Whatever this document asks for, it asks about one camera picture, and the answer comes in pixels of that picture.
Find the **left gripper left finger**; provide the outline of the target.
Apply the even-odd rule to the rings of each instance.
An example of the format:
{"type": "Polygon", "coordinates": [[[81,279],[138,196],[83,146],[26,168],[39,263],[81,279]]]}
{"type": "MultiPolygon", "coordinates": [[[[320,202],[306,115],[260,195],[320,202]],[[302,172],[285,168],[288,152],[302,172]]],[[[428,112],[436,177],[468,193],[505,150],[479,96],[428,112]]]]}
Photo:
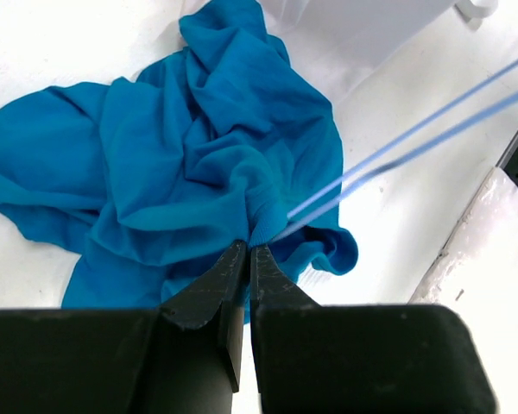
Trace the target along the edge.
{"type": "Polygon", "coordinates": [[[227,413],[247,247],[155,309],[0,310],[0,413],[227,413]]]}

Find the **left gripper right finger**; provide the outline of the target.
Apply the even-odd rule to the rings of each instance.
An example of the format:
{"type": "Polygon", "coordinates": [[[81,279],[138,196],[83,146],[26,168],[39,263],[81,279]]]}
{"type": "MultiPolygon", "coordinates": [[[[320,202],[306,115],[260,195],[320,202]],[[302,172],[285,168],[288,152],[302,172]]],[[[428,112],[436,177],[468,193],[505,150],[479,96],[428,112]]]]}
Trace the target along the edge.
{"type": "Polygon", "coordinates": [[[494,413],[463,320],[437,304],[323,306],[250,254],[251,339],[266,413],[494,413]]]}

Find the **blue t shirt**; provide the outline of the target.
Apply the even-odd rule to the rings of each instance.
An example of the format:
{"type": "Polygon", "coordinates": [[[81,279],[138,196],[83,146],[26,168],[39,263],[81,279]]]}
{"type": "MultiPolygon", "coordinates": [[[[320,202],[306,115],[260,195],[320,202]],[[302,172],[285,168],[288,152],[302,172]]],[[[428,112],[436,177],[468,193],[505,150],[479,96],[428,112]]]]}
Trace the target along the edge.
{"type": "Polygon", "coordinates": [[[236,240],[297,280],[336,275],[357,243],[331,210],[287,213],[343,169],[331,103],[290,65],[255,1],[180,19],[185,46],[137,80],[50,86],[0,109],[0,213],[79,255],[65,309],[153,308],[236,240]]]}

